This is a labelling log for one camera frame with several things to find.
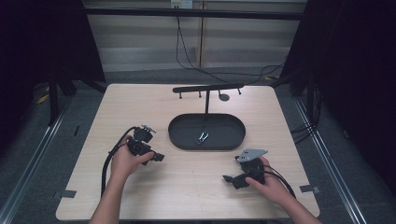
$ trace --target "gray floor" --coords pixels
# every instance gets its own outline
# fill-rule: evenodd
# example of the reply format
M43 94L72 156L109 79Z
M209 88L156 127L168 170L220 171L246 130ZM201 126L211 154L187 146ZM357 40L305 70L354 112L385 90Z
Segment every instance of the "gray floor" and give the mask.
M259 74L260 68L214 68L212 72L244 72ZM217 75L229 82L249 82L257 77L237 75ZM177 84L220 84L208 74L192 70L173 69L142 72L107 73L109 83L177 83ZM256 85L267 85L264 78ZM76 83L77 94L71 99L64 113L64 119L54 136L43 161L39 164L33 181L28 186L21 205L12 223L68 223L59 221L55 212L59 204L53 193L65 189L79 152L85 141L103 94L84 84ZM37 98L43 90L35 92ZM276 95L291 130L304 122L298 112L295 100L291 98L289 86L276 88ZM61 104L66 97L61 97ZM0 160L0 204L14 190L26 165L35 153L41 137L47 130L50 117L49 102L41 105L31 104L23 118L23 125L15 142L8 149L6 157ZM343 136L343 130L336 119L324 106L318 126L332 159L346 181L352 195L356 198L366 223L396 223L396 200L376 173L361 157L359 149ZM345 204L332 182L315 144L310 138L297 145L305 171L312 186L318 187L316 194L320 208L320 220L324 223L353 223ZM276 220L274 223L290 223L289 220ZM259 223L259 221L215 221L214 223Z

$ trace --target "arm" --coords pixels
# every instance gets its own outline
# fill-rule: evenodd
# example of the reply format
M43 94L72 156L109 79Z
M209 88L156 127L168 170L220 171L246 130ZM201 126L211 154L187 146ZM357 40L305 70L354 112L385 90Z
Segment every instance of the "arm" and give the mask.
M264 157L260 157L260 160L264 165L270 165L268 160ZM271 172L271 169L268 167L265 167L264 169ZM283 209L285 209L286 213L288 213L295 224L321 223L300 202L291 196L276 177L264 174L264 178L264 185L250 177L247 177L246 181L251 187L257 189L262 195L264 195L265 198L273 203L279 204Z
M138 157L132 155L128 147L124 145L130 137L128 135L122 140L121 144L123 146L120 147L113 157L111 162L111 176L90 223L119 222L121 196L128 176L136 171L140 163L148 161L154 156L153 152Z

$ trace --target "outlet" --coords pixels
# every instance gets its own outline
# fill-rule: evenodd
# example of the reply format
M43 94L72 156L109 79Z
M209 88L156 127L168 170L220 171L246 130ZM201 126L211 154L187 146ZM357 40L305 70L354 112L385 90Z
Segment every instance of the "outlet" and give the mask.
M181 0L171 0L171 8L181 8Z
M181 0L181 8L192 9L192 0Z

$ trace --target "metal rail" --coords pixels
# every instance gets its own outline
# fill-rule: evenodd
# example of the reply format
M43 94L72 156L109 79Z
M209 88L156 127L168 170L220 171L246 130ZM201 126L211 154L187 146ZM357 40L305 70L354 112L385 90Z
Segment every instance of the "metal rail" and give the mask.
M68 97L64 104L64 108L61 111L58 118L53 122L51 126L48 127L46 133L44 134L43 138L41 139L40 144L38 145L37 149L35 150L35 154L33 155L32 159L29 161L26 169L24 170L20 180L18 181L16 187L12 192L9 194L6 202L4 203L2 209L0 210L0 223L1 224L9 224L11 223L12 219L15 217L19 206L25 196L27 190L33 178L35 177L35 173L37 172L41 162L46 155L47 149L52 142L53 137L57 133L59 127L61 126L62 120L64 119L64 112L66 111L67 107L71 103L71 98Z
M297 104L297 108L300 112L301 117L303 118L305 126L307 127L307 129L309 129L308 131L311 132L311 138L314 141L315 146L317 147L318 153L322 158L323 163L327 171L329 172L330 178L332 179L332 182L334 183L353 223L366 224L367 222L364 218L361 208L359 207L357 201L355 200L355 197L349 190L349 187L347 186L344 178L341 176L341 173L335 165L334 160L332 159L332 155L324 144L319 132L317 130L310 129L310 121L308 116L306 115L307 111L303 101L301 99L296 99L295 103Z
M32 7L35 13L49 14L89 14L89 15L121 15L121 16L160 16L160 17L201 17L201 18L235 18L301 21L321 15L308 16L304 13L291 12L258 12L210 9L173 9L173 8L136 8L136 7Z

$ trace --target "forearm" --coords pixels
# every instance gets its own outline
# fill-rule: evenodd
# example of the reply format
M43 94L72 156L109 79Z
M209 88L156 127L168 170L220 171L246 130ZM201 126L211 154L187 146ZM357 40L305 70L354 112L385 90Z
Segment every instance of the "forearm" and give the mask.
M90 223L119 223L120 202L126 178L110 177Z
M293 197L288 197L279 204L285 209L295 224L319 224L321 223L314 217L300 202Z

